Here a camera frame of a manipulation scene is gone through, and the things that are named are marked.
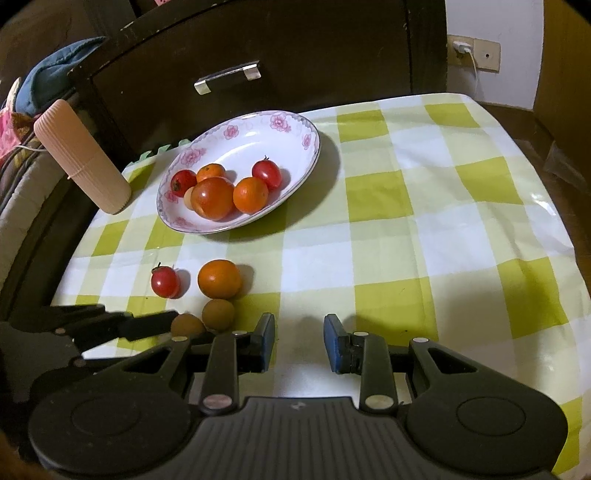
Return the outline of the dark wooden drawer cabinet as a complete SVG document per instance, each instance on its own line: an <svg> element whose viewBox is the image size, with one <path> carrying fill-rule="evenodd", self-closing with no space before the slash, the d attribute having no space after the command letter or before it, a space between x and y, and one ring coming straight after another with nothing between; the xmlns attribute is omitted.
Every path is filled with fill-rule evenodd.
<svg viewBox="0 0 591 480"><path fill-rule="evenodd" d="M262 110L307 112L447 87L442 1L171 1L71 72L118 162ZM262 77L197 94L199 78L259 60Z"/></svg>

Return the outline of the large orange tangerine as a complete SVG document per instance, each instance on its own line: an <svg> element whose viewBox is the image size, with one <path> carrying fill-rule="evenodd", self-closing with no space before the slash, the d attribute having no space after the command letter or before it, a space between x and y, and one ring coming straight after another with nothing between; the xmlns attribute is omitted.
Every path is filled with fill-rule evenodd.
<svg viewBox="0 0 591 480"><path fill-rule="evenodd" d="M235 263L215 259L205 263L197 274L200 291L211 299L230 299L242 289L242 274Z"/></svg>

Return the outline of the small brown longan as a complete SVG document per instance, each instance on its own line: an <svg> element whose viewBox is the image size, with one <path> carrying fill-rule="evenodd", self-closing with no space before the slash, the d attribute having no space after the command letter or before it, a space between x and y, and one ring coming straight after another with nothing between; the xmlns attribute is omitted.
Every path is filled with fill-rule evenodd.
<svg viewBox="0 0 591 480"><path fill-rule="evenodd" d="M193 191L193 188L190 187L185 191L185 193L183 195L184 206L190 211L193 211L192 202L191 202L192 191Z"/></svg>

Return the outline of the white floral plate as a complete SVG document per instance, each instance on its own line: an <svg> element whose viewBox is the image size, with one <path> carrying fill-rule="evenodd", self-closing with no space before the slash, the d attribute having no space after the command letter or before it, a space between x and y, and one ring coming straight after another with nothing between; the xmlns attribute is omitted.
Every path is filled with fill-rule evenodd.
<svg viewBox="0 0 591 480"><path fill-rule="evenodd" d="M166 226L182 233L209 235L245 226L279 207L304 184L317 166L321 146L317 127L300 114L270 110L224 121L182 147L171 161L156 194L157 214ZM283 181L270 194L266 207L255 214L235 211L213 221L190 211L171 193L171 179L181 170L197 172L218 163L236 183L252 173L252 166L263 158L279 167Z"/></svg>

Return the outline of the cherry tomato with stem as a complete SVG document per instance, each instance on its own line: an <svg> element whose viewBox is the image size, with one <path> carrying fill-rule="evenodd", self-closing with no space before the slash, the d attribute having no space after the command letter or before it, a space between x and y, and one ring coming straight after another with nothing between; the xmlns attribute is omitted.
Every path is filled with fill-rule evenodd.
<svg viewBox="0 0 591 480"><path fill-rule="evenodd" d="M170 191L175 197L183 198L186 191L196 184L197 174L188 169L179 170L170 180Z"/></svg>

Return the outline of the small orange tangerine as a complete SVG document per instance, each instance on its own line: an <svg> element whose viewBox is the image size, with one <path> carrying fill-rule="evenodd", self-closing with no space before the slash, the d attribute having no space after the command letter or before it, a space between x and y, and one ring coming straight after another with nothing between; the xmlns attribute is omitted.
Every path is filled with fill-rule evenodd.
<svg viewBox="0 0 591 480"><path fill-rule="evenodd" d="M232 199L238 211L252 215L266 207L269 188L259 178L245 177L233 189Z"/></svg>
<svg viewBox="0 0 591 480"><path fill-rule="evenodd" d="M225 168L218 163L209 163L207 165L202 166L197 171L197 183L200 183L208 178L213 177L224 177L225 176Z"/></svg>

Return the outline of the blue cloth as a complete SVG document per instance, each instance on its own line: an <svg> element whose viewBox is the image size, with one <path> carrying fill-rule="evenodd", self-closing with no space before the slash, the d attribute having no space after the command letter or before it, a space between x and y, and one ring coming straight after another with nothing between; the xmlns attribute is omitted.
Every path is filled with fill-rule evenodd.
<svg viewBox="0 0 591 480"><path fill-rule="evenodd" d="M66 45L40 61L27 74L15 101L15 111L34 117L71 89L68 73L95 51L105 37L83 39Z"/></svg>

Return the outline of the brown longan front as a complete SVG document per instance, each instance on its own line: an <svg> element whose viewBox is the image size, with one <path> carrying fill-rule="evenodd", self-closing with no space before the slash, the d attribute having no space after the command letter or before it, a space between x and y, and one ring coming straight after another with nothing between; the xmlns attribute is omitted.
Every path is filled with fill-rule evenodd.
<svg viewBox="0 0 591 480"><path fill-rule="evenodd" d="M205 332L206 328L202 321L190 313L177 315L170 325L170 335L172 337L199 337Z"/></svg>

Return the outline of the green foam mat edge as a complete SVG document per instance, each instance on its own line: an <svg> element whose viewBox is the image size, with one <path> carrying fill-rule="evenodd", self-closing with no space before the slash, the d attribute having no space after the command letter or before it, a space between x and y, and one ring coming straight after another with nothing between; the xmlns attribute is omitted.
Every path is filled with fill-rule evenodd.
<svg viewBox="0 0 591 480"><path fill-rule="evenodd" d="M166 144L158 148L149 150L140 155L139 159L130 162L127 168L139 168L141 165L147 165L163 159L165 162L172 161L179 153L184 151L190 144L188 139L182 139L171 144Z"/></svg>

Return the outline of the pink ribbed cylinder case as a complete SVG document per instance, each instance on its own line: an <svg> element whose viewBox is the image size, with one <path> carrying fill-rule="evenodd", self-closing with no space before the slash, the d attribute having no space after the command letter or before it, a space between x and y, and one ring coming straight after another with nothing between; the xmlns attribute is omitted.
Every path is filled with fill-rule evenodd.
<svg viewBox="0 0 591 480"><path fill-rule="evenodd" d="M43 147L103 212L116 214L131 198L131 187L83 125L70 104L56 100L34 123Z"/></svg>

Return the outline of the oval red cherry tomato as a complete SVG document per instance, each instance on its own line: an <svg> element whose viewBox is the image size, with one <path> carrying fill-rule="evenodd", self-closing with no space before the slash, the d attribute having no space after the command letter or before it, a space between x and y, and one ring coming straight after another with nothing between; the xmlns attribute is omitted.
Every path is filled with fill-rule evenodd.
<svg viewBox="0 0 591 480"><path fill-rule="evenodd" d="M280 168L269 157L264 157L252 166L252 176L266 183L270 191L279 189L283 183Z"/></svg>

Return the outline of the wall socket with plug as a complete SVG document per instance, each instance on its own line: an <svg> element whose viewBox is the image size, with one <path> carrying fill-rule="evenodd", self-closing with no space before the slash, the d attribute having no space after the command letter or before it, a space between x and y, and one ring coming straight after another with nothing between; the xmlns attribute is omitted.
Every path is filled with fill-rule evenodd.
<svg viewBox="0 0 591 480"><path fill-rule="evenodd" d="M478 71L499 73L501 68L501 44L499 42L465 37L448 36L448 64L475 68Z"/></svg>

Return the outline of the green checkered tablecloth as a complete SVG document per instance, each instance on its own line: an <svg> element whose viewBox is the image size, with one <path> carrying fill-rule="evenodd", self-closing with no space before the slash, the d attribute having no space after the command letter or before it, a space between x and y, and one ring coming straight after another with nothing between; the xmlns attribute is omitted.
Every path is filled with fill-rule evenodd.
<svg viewBox="0 0 591 480"><path fill-rule="evenodd" d="M158 263L195 277L214 259L242 270L235 325L276 316L270 370L245 396L356 398L335 375L325 316L405 345L426 337L558 403L569 427L555 471L590 472L590 296L569 235L534 168L500 123L459 94L401 97L305 116L320 132L317 166L263 218L201 236L166 226L156 194L170 162L127 168L133 197L98 213L53 301L147 314L199 314L189 282L156 296Z"/></svg>

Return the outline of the large red tomato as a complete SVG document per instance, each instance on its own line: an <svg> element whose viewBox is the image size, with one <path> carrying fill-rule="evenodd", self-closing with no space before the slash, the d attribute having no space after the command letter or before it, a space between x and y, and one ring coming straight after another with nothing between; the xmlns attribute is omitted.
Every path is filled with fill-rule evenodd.
<svg viewBox="0 0 591 480"><path fill-rule="evenodd" d="M202 218L221 220L235 209L233 189L235 186L224 177L206 178L193 187L191 207Z"/></svg>

